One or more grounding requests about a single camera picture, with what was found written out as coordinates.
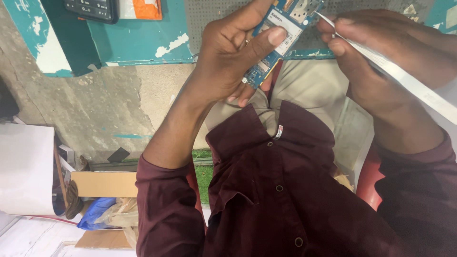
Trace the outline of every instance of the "man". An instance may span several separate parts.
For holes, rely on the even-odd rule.
[[[241,83],[286,36],[273,27],[246,44],[270,3],[254,0],[206,26],[197,66],[138,163],[138,256],[454,256],[457,165],[447,133],[418,100],[332,37],[333,28],[318,23],[344,75],[331,61],[285,62],[270,102]],[[340,35],[430,88],[456,82],[455,36],[390,11],[333,19]],[[374,118],[386,176],[376,183],[378,212],[332,178],[332,130],[347,80],[351,98]],[[214,161],[206,234],[186,180],[205,119]]]

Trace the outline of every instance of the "shirt sleeve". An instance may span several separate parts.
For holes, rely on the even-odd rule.
[[[190,165],[165,169],[138,161],[137,256],[198,256],[205,240],[197,195],[187,183]]]
[[[449,135],[436,148],[404,155],[378,148],[378,213],[420,256],[457,253],[457,164]]]

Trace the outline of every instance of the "circuit board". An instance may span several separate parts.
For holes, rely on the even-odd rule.
[[[287,30],[286,39],[273,52],[259,63],[249,68],[244,74],[243,82],[256,89],[270,74],[279,60],[286,55],[298,40],[303,30],[317,16],[314,11],[322,8],[322,0],[277,0],[269,8],[265,17],[255,27],[252,36],[273,27],[282,26]]]

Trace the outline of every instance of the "perforated metal board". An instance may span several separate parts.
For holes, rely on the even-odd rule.
[[[434,0],[328,0],[321,10],[322,14],[337,14],[345,11],[363,9],[388,9],[402,13],[413,4],[417,12],[418,22],[423,22],[433,5]],[[205,26],[214,20],[224,18],[240,7],[248,4],[248,0],[184,0],[187,31],[189,33],[189,49],[197,54],[202,45],[202,33]],[[293,49],[327,48],[320,40],[320,33],[312,23],[300,36]]]

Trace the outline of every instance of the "white sheet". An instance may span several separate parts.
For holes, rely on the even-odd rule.
[[[55,215],[53,136],[52,127],[0,124],[0,210]]]

